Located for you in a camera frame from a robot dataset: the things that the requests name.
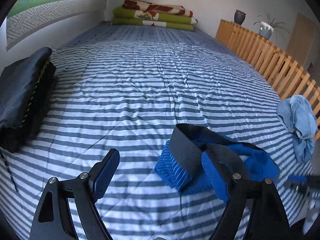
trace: wooden door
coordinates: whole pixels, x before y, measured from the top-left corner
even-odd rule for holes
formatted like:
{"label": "wooden door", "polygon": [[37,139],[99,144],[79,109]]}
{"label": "wooden door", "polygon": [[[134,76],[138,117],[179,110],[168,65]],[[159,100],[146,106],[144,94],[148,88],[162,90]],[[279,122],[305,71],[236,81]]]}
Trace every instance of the wooden door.
{"label": "wooden door", "polygon": [[303,66],[313,40],[315,24],[298,13],[286,52]]}

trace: wooden slatted headboard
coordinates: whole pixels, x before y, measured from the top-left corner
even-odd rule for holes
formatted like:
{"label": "wooden slatted headboard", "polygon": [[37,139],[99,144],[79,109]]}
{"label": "wooden slatted headboard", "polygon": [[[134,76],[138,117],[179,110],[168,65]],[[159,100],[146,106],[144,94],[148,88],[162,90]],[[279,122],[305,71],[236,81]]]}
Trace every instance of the wooden slatted headboard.
{"label": "wooden slatted headboard", "polygon": [[281,100],[295,94],[308,99],[320,125],[320,87],[290,55],[262,36],[233,22],[220,21],[216,39],[252,65]]}

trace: stack of folded blankets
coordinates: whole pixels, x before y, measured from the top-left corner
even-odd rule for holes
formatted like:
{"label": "stack of folded blankets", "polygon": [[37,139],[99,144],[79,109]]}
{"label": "stack of folded blankets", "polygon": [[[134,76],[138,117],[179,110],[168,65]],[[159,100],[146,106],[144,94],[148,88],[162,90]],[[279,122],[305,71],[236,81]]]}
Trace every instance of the stack of folded blankets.
{"label": "stack of folded blankets", "polygon": [[16,152],[39,132],[57,78],[50,48],[4,68],[0,76],[0,150]]}
{"label": "stack of folded blankets", "polygon": [[113,10],[112,25],[146,25],[192,31],[198,20],[193,12],[179,5],[160,5],[138,0],[125,0]]}

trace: bed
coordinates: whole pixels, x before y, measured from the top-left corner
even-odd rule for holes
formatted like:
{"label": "bed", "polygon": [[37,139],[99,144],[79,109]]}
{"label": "bed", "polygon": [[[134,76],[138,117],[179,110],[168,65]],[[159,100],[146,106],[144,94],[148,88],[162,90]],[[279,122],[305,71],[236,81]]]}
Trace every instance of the bed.
{"label": "bed", "polygon": [[[75,178],[106,155],[120,164],[96,207],[113,239],[208,239],[225,205],[214,191],[179,196],[153,168],[177,123],[204,125],[263,148],[278,164],[277,189],[290,224],[302,196],[286,190],[288,175],[306,175],[292,135],[276,115],[279,96],[248,63],[207,34],[106,23],[54,51],[59,82],[39,135],[4,153],[17,191],[0,161],[0,207],[28,239],[50,177]],[[86,239],[70,200],[79,239]],[[249,219],[246,209],[236,239]]]}

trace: painting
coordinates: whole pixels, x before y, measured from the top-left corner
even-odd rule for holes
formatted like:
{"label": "painting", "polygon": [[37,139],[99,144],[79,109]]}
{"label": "painting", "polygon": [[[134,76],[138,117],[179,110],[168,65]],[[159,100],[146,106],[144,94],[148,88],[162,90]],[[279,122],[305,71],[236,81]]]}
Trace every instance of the painting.
{"label": "painting", "polygon": [[105,7],[106,0],[18,0],[7,16],[7,49],[56,21]]}

